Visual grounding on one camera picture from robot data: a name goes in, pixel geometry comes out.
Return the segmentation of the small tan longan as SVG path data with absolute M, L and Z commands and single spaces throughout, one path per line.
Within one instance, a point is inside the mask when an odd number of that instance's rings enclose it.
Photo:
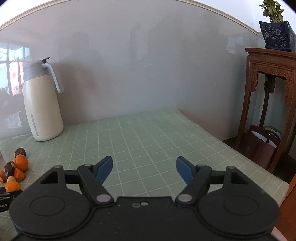
M 16 179 L 13 177 L 13 176 L 10 176 L 7 178 L 6 180 L 7 182 L 10 182 L 10 181 L 16 181 Z

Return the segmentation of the hidden small orange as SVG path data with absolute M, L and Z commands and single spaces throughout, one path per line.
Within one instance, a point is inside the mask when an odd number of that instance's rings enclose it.
M 21 181 L 23 181 L 23 180 L 25 179 L 26 174 L 25 174 L 22 170 L 16 168 L 16 169 L 14 170 L 14 175 L 13 175 L 13 177 L 15 178 L 15 180 L 16 180 L 17 182 L 21 182 Z

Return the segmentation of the large dark passion fruit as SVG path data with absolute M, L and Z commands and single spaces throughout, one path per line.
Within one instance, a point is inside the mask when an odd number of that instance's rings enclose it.
M 15 163 L 13 161 L 6 163 L 4 168 L 4 177 L 6 180 L 8 180 L 9 177 L 14 175 L 15 168 Z

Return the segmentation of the dark red paper bag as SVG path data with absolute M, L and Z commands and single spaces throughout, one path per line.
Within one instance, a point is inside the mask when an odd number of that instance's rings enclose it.
M 281 132 L 272 126 L 252 125 L 244 134 L 240 147 L 248 159 L 268 169 L 282 139 Z

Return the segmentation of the white thermos jug grey lid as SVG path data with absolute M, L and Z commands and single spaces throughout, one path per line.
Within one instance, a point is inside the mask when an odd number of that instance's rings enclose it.
M 51 140 L 64 130 L 57 93 L 64 92 L 48 57 L 23 67 L 23 100 L 33 138 Z

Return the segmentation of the wooden plant stand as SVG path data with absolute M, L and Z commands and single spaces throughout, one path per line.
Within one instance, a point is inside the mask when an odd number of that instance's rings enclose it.
M 273 158 L 267 164 L 267 171 L 273 173 L 284 151 L 292 146 L 295 138 L 295 126 L 292 126 L 295 117 L 295 53 L 263 48 L 246 48 L 246 82 L 243 109 L 236 137 L 235 149 L 241 144 L 251 100 L 251 93 L 257 90 L 258 74 L 265 75 L 264 102 L 259 127 L 264 125 L 269 94 L 275 89 L 275 79 L 285 81 L 285 104 L 289 107 L 282 139 Z

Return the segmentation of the blue ceramic plant pot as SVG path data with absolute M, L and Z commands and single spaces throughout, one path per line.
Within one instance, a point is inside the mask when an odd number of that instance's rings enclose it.
M 259 21 L 265 48 L 295 53 L 295 33 L 288 21 L 266 23 Z

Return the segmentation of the green potted plant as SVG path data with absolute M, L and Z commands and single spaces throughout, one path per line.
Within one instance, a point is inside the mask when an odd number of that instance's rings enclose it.
M 278 1 L 275 0 L 264 0 L 262 4 L 259 5 L 263 9 L 263 15 L 269 18 L 271 23 L 281 23 L 283 22 L 283 9 Z

